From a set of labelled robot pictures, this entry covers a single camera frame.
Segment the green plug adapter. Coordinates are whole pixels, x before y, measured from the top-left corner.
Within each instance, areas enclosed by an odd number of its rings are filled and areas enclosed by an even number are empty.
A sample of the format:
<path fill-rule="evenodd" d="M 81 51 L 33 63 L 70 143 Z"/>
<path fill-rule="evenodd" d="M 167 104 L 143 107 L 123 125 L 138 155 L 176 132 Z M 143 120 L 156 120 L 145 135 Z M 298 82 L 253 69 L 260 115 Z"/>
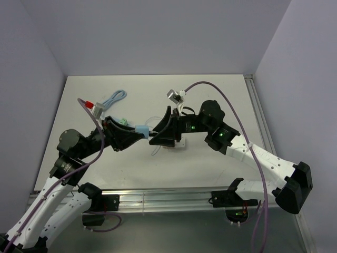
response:
<path fill-rule="evenodd" d="M 123 126 L 129 126 L 128 120 L 126 118 L 120 119 L 118 123 Z"/>

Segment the white plug adapter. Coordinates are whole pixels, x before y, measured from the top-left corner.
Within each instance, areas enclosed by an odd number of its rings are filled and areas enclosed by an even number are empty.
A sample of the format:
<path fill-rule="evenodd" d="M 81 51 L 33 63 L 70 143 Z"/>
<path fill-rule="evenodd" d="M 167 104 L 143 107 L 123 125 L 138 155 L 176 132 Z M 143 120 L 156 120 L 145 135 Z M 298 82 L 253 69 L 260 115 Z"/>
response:
<path fill-rule="evenodd" d="M 186 138 L 181 137 L 179 141 L 175 141 L 174 148 L 175 149 L 184 149 L 186 147 Z"/>

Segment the light blue charger with cable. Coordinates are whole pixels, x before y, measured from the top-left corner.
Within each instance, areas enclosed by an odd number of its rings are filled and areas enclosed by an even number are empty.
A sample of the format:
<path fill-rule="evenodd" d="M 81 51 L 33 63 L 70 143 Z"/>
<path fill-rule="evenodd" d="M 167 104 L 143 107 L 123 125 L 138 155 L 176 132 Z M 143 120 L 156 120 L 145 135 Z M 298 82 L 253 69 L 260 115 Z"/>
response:
<path fill-rule="evenodd" d="M 162 118 L 159 116 L 152 116 L 148 118 L 143 125 L 136 125 L 135 131 L 144 135 L 145 139 L 150 137 L 150 129 L 153 127 L 150 126 L 150 123 L 153 121 L 160 121 Z"/>

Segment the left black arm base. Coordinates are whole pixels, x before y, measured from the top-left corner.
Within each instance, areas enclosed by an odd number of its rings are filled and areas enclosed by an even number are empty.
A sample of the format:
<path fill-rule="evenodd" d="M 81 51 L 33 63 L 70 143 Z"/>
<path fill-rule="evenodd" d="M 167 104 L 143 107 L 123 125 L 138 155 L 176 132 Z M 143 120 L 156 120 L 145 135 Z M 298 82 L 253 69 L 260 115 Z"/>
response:
<path fill-rule="evenodd" d="M 94 198 L 88 211 L 82 215 L 82 224 L 90 228 L 101 226 L 106 218 L 115 216 L 119 204 L 118 194 L 103 194 Z"/>

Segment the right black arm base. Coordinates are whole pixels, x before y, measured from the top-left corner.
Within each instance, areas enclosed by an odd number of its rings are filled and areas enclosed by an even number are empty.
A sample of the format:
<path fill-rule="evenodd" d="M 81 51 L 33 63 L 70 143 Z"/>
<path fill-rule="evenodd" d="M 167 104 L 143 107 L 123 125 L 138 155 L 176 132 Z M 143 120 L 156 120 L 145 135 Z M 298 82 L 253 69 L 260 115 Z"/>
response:
<path fill-rule="evenodd" d="M 261 205 L 261 202 L 256 199 L 242 199 L 233 190 L 212 191 L 208 202 L 213 208 L 226 208 L 225 213 L 228 220 L 237 224 L 248 220 L 249 207 L 259 208 Z"/>

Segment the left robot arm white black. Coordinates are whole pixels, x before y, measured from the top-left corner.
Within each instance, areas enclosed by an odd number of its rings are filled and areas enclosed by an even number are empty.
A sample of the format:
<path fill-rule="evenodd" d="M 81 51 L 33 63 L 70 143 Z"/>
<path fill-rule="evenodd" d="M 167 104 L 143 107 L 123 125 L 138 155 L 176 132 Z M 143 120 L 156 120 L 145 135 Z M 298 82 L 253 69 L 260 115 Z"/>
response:
<path fill-rule="evenodd" d="M 102 206 L 102 190 L 91 184 L 81 185 L 68 203 L 61 202 L 98 158 L 89 163 L 83 159 L 97 154 L 105 147 L 122 151 L 149 136 L 148 128 L 122 125 L 106 117 L 94 122 L 96 129 L 87 137 L 74 129 L 64 131 L 57 146 L 58 158 L 42 190 L 28 210 L 7 233 L 1 235 L 1 252 L 47 252 L 55 239 L 81 213 Z"/>

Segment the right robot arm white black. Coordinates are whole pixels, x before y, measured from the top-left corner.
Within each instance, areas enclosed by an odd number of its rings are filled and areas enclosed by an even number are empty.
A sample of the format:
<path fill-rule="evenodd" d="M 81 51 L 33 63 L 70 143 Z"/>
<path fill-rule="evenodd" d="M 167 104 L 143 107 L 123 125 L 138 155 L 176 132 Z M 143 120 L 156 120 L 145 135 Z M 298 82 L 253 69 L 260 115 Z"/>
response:
<path fill-rule="evenodd" d="M 258 145 L 246 140 L 238 130 L 224 123 L 225 113 L 215 100 L 202 103 L 198 114 L 180 116 L 177 109 L 167 108 L 164 118 L 154 128 L 151 145 L 174 147 L 185 133 L 205 132 L 204 141 L 214 151 L 262 172 L 272 181 L 273 188 L 262 185 L 262 191 L 275 197 L 283 210 L 298 214 L 312 188 L 310 166 L 301 161 L 293 163 L 283 160 Z"/>

